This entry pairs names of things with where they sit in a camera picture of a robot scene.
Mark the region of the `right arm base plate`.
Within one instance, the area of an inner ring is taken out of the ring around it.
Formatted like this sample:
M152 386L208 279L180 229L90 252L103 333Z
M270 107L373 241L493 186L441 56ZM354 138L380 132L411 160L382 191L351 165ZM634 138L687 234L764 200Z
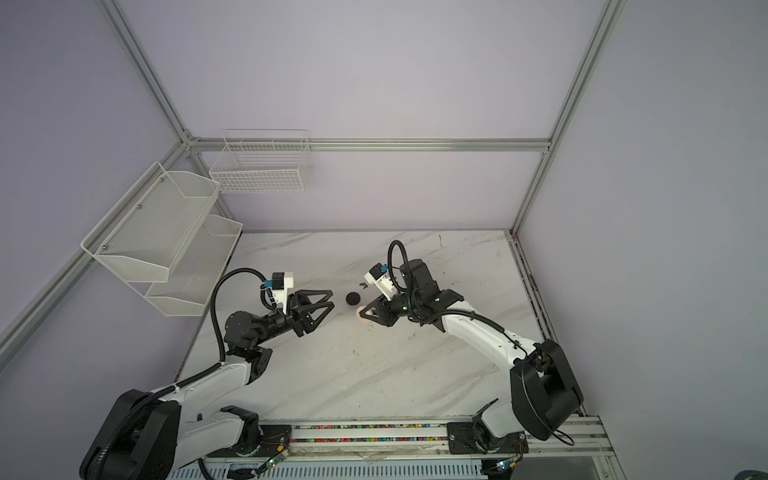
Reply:
M480 422L449 422L446 424L448 448L451 454L526 454L529 445L523 432L503 437L494 436Z

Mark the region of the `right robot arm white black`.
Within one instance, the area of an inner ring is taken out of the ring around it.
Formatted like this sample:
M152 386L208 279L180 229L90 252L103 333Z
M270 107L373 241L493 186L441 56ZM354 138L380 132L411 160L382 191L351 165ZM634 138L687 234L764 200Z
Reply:
M399 268L403 285L385 264L365 274L380 295L360 311L360 317L392 327L401 318L464 341L509 378L510 399L494 399L473 417L478 445L510 434L527 433L538 440L551 437L571 445L561 425L582 405L584 397L562 347L551 339L542 342L522 337L480 314L459 293L442 289L420 259Z

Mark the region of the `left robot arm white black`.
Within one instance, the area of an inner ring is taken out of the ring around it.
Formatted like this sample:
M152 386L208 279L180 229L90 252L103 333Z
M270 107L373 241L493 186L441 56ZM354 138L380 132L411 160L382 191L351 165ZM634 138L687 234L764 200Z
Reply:
M220 450L250 456L277 448L259 415L216 402L261 377L272 351L264 342L313 332L332 311L330 290L298 290L264 316L231 314L221 331L224 357L208 369L155 391L129 390L115 402L86 453L83 479L164 479Z

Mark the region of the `pink round charging case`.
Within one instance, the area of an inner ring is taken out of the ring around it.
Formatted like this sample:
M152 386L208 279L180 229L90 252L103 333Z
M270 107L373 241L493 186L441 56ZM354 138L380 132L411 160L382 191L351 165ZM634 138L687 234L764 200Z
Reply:
M363 313L364 313L364 308L365 308L365 307L360 307L360 308L358 308L358 309L356 310L356 318L357 318L357 320L359 320L360 322L363 322L363 323L370 323L370 320L368 320L367 318L365 318L365 317L363 316Z

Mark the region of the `black earbud charging case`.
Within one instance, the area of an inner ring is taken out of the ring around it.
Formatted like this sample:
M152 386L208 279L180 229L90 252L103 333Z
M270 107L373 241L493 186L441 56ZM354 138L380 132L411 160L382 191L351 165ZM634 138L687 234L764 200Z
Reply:
M346 295L345 301L350 306L356 306L360 304L361 296L357 292L350 292Z

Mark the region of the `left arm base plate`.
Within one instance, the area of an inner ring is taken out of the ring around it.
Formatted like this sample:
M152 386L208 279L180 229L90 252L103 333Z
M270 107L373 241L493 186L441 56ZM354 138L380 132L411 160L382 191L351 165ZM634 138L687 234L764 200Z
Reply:
M207 455L208 458L269 458L280 449L287 450L292 436L289 424L267 424L260 426L260 438L257 446L245 450L243 447L219 449Z

